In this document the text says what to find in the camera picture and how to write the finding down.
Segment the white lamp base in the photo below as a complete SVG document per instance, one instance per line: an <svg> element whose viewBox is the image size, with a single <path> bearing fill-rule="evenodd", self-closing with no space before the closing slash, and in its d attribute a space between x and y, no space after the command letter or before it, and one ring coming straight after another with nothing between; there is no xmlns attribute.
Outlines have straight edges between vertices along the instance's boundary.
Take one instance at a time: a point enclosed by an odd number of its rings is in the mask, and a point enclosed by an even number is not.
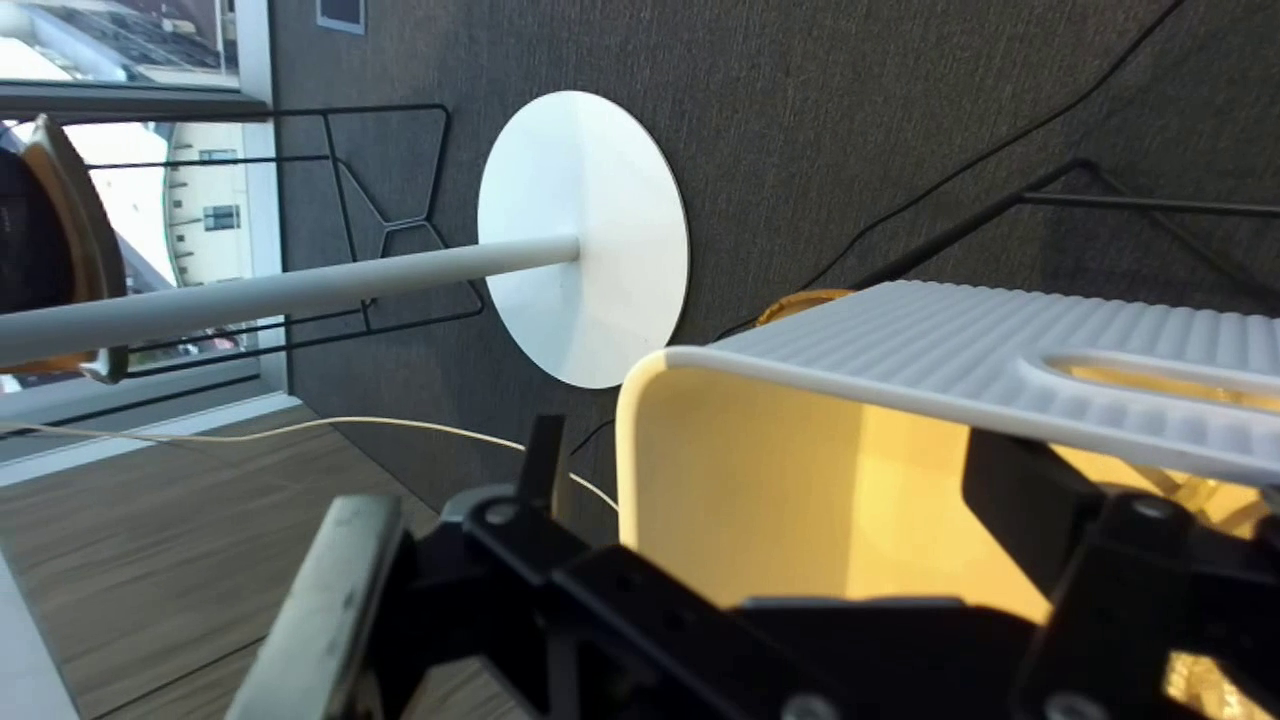
<svg viewBox="0 0 1280 720"><path fill-rule="evenodd" d="M662 150L626 110L588 92L544 95L489 152L481 245L576 237L579 259L488 278L512 338L577 387L622 383L671 340L689 284L689 231Z"/></svg>

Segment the power cord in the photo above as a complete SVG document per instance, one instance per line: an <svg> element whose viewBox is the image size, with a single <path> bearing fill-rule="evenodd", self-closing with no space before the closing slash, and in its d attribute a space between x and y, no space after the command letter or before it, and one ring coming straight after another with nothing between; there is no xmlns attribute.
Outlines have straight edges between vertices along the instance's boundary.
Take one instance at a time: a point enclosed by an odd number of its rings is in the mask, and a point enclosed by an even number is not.
<svg viewBox="0 0 1280 720"><path fill-rule="evenodd" d="M1174 0L1172 3L1170 3L1158 15L1156 15L1156 19L1152 20L1151 24L1148 24L1142 32L1139 32L1129 42L1129 45L1120 53L1120 55L1117 55L1116 59L1112 60L1110 65L1107 65L1107 69L1103 70L1102 74L1098 76L1098 78L1094 79L1093 83L1089 85L1089 87L1087 87L1084 90L1084 92L1076 95L1073 100L1068 101L1066 104L1061 105L1060 108L1057 108L1056 110L1048 113L1047 115L1042 117L1041 119L1033 120L1033 122L1023 126L1021 128L1014 131L1012 133L1010 133L1009 136L1006 136L1000 142L996 142L995 145L987 147L982 152L978 152L973 158L965 160L959 167L956 167L956 169L954 169L950 173L942 176L941 178L938 178L932 184L929 184L928 187L925 187L924 190L922 190L919 193L916 193L914 197L911 197L906 202L902 202L901 205L893 208L892 210L884 213L883 215L876 218L874 220L872 220L870 223L868 223L867 225L864 225L860 231L858 231L856 233L854 233L854 237L851 237L849 240L849 242L845 245L844 250L841 250L840 252L837 252L835 258L832 258L829 261L827 261L827 264L823 265L822 269L818 270L813 277L810 277L808 282L805 282L799 288L796 288L796 292L806 290L806 288L812 287L814 283L817 283L818 281L820 281L823 278L823 275L826 275L827 273L829 273L831 269L835 268L837 263L840 263L841 260L844 260L845 256L849 255L854 250L854 246L856 246L859 243L859 241L861 241L864 237L867 237L867 234L870 233L872 231L874 231L876 228L883 225L884 223L892 220L893 218L896 218L896 217L901 215L902 213L910 210L911 208L919 205L924 199L927 199L928 196L931 196L934 192L937 192L945 184L947 184L951 181L956 179L957 177L968 173L973 168L978 167L979 164L982 164L983 161L991 159L992 156L997 155L998 152L1004 151L1005 149L1007 149L1009 146L1014 145L1015 142L1023 140L1024 137L1032 135L1033 132L1043 128L1044 126L1047 126L1047 124L1052 123L1053 120L1061 118L1062 115L1070 113L1076 106L1079 106L1082 102L1084 102L1085 100L1088 100L1091 96L1093 96L1094 92L1097 92L1103 85L1106 85L1106 82L1108 79L1111 79L1111 77L1115 76L1120 70L1120 68L1123 68L1129 61L1129 59L1133 58L1133 55L1147 42L1147 40L1157 29L1160 29L1160 26L1165 24L1165 20L1167 20L1169 17L1172 15L1185 3L1187 3L1187 0ZM733 325L731 325L731 327L721 331L716 336L716 340L723 340L723 338L728 337L730 334L732 334L733 332L740 331L740 329L750 325L754 320L755 320L755 316L753 315L753 316L750 316L750 318L748 318L748 319L745 319L745 320L742 320L740 323L735 323Z"/></svg>
<svg viewBox="0 0 1280 720"><path fill-rule="evenodd" d="M372 425L398 425L404 428L415 428L421 430L439 430L442 433L451 433L456 436L467 437L471 439L479 439L493 445L500 445L503 447L509 447L511 450L525 451L525 446L518 442L509 439L486 436L484 433L477 433L475 430L466 430L462 428L454 428L452 425L442 425L439 423L426 423L422 420L401 420L397 418L371 418L362 415L353 416L340 416L340 418L321 418L319 420L307 420L306 423L298 423L296 425L287 425L284 428L276 428L274 430L264 430L260 433L250 433L246 436L166 436L166 434L145 434L145 433L113 433L108 430L82 430L77 428L59 428L54 425L36 425L27 423L0 423L0 432L10 430L35 430L47 434L60 434L60 436L76 436L76 437L109 437L109 438L123 438L123 439L138 439L143 442L212 442L212 443L227 443L227 442L248 442L255 439L264 439L269 437L280 436L284 433L292 433L296 430L305 430L307 428L317 428L323 425L338 425L338 424L372 424ZM577 452L582 448L585 441L579 443L579 447L573 450ZM596 497L604 501L605 505L613 509L614 512L618 511L618 503L613 501L612 497L604 493L600 488L586 482L580 475L570 473L568 477L577 484L591 491Z"/></svg>

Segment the floor lamp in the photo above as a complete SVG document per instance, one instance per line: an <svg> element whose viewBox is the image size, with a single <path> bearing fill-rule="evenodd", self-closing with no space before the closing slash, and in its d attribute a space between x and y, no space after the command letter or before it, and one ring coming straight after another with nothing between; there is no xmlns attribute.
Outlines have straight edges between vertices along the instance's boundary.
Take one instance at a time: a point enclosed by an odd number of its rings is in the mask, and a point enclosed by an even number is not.
<svg viewBox="0 0 1280 720"><path fill-rule="evenodd" d="M671 338L684 206L622 108L576 91L525 105L493 145L476 215L474 246L0 315L0 366L479 278L525 354L573 386L617 386Z"/></svg>

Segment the building window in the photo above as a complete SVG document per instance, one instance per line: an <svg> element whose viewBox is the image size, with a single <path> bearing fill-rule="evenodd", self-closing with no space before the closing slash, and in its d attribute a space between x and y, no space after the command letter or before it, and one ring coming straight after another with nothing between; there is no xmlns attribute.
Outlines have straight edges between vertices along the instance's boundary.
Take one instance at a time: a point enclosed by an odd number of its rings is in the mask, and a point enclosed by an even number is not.
<svg viewBox="0 0 1280 720"><path fill-rule="evenodd" d="M239 227L239 205L205 208L206 231L228 231Z"/></svg>
<svg viewBox="0 0 1280 720"><path fill-rule="evenodd" d="M200 161L207 163L209 160L234 160L238 158L234 150L201 150Z"/></svg>

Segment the white cable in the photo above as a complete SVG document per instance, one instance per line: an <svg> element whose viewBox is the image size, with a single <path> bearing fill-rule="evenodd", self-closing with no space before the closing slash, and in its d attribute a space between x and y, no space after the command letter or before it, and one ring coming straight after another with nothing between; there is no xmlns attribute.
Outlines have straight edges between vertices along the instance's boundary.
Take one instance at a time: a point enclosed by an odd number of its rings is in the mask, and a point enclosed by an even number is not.
<svg viewBox="0 0 1280 720"><path fill-rule="evenodd" d="M140 433L113 433L108 430L82 430L77 428L58 428L54 425L35 425L27 423L0 423L0 432L38 430L42 433L61 434L61 436L111 437L111 438L124 438L124 439L140 439L145 442L247 442L252 439L269 438L273 436L292 433L294 430L303 430L307 428L315 428L320 425L361 424L361 423L372 425L401 425L406 428L416 428L420 430L439 430L442 433L452 433L456 436L490 442L493 445L500 445L503 447L509 447L512 450L518 450L521 452L524 452L525 450L525 446L520 445L518 442L512 442L509 439L504 439L500 437L486 436L484 433L477 433L474 430L465 430L462 428L454 428L452 425L442 425L439 423L426 423L422 420L399 420L397 418L372 418L364 415L321 418L319 420L307 420L306 423L298 423L296 425L288 425L284 428L275 428L274 430L264 430L261 433L250 433L247 436L151 436ZM591 483L586 482L584 478L573 473L570 473L568 477L572 478L575 483L595 493L595 496L603 500L605 505L612 507L614 512L618 511L618 503L614 502L612 497L604 495L604 491L593 486Z"/></svg>

